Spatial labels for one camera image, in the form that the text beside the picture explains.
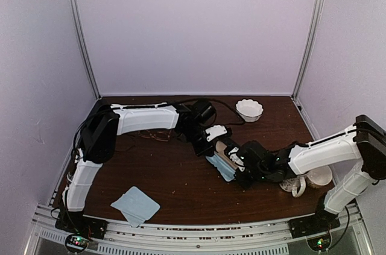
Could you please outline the black glasses case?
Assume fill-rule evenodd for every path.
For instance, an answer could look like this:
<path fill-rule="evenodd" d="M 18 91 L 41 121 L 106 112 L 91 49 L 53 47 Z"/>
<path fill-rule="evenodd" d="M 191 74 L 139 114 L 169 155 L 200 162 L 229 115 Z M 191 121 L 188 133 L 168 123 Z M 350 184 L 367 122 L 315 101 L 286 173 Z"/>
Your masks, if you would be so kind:
<path fill-rule="evenodd" d="M 227 156 L 225 153 L 226 148 L 228 146 L 222 142 L 222 141 L 217 141 L 215 144 L 215 151 L 214 154 L 218 154 L 221 158 L 223 158 L 235 171 L 237 170 L 238 166 L 236 166 Z"/>

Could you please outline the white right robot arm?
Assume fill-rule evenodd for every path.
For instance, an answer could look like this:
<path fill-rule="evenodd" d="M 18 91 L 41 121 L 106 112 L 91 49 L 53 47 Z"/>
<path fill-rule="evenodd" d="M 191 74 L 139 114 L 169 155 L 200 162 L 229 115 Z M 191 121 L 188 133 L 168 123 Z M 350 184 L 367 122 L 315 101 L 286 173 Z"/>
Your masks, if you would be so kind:
<path fill-rule="evenodd" d="M 317 168 L 356 160 L 310 217 L 310 228 L 320 232 L 332 222 L 332 215 L 339 214 L 371 184 L 385 179 L 385 130 L 368 116 L 359 115 L 353 125 L 324 139 L 293 143 L 276 152 L 253 140 L 229 157 L 238 167 L 235 178 L 246 187 L 255 181 L 281 183 Z"/>

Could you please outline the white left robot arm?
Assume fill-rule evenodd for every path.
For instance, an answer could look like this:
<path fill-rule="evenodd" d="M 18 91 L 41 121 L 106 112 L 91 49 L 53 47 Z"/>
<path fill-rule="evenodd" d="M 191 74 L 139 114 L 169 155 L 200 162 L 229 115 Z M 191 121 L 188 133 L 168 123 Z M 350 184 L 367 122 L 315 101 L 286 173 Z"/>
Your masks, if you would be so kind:
<path fill-rule="evenodd" d="M 215 116 L 216 110 L 206 99 L 162 102 L 149 105 L 108 104 L 98 101 L 89 116 L 79 126 L 72 146 L 75 170 L 62 194 L 67 211 L 63 223 L 73 233 L 87 227 L 83 211 L 93 180 L 114 155 L 116 138 L 144 130 L 174 130 L 192 144 L 197 156 L 211 156 L 214 144 L 204 123 Z"/>

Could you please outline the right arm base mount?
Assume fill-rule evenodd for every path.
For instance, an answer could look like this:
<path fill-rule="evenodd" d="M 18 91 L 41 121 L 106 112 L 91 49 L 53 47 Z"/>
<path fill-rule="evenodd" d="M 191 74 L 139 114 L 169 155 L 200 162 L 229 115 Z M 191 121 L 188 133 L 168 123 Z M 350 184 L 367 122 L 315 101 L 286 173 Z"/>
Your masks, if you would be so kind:
<path fill-rule="evenodd" d="M 338 228 L 341 224 L 338 219 L 338 214 L 332 214 L 317 207 L 317 211 L 313 215 L 304 216 L 301 218 L 290 219 L 288 227 L 293 239 L 305 237 L 308 247 L 317 252 L 328 253 L 335 248 L 347 233 L 350 223 L 350 213 L 347 206 L 344 207 L 347 215 L 345 228 L 338 239 L 334 239 L 331 231 L 333 228 Z"/>

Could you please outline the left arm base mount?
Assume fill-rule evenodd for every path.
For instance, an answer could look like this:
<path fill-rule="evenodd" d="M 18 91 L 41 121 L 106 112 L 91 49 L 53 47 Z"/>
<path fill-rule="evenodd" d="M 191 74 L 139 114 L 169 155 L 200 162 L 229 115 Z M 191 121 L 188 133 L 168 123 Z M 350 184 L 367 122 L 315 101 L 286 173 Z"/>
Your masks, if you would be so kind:
<path fill-rule="evenodd" d="M 82 253 L 93 239 L 104 239 L 108 225 L 106 220 L 84 216 L 83 211 L 70 212 L 63 203 L 58 210 L 55 228 L 68 233 L 64 246 L 70 253 Z"/>

